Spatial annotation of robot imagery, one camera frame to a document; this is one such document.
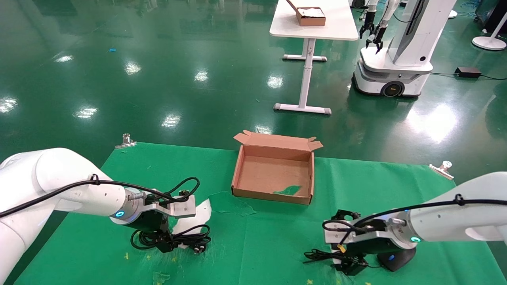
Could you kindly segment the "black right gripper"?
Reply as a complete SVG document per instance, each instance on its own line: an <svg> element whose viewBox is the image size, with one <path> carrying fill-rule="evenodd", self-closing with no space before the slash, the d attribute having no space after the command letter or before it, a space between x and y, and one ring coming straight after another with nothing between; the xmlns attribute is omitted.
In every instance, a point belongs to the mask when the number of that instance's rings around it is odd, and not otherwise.
<svg viewBox="0 0 507 285"><path fill-rule="evenodd" d="M413 243L398 245L396 242L389 238L377 237L347 244L345 256L350 258L362 258L365 255L392 253L412 249L414 249ZM335 261L335 269L340 272L348 272L348 276L356 276L367 267L368 262L364 259L345 259Z"/></svg>

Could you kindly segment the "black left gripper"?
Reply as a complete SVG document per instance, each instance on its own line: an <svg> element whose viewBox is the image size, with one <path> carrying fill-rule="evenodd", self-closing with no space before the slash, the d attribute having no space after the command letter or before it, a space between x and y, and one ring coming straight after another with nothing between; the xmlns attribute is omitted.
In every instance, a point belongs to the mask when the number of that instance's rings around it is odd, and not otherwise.
<svg viewBox="0 0 507 285"><path fill-rule="evenodd" d="M136 220L128 224L128 227L134 228L132 238L137 233L154 235L156 238L156 247L161 253L173 251L177 247L175 236L169 233L169 217L157 211L146 211L141 213Z"/></svg>

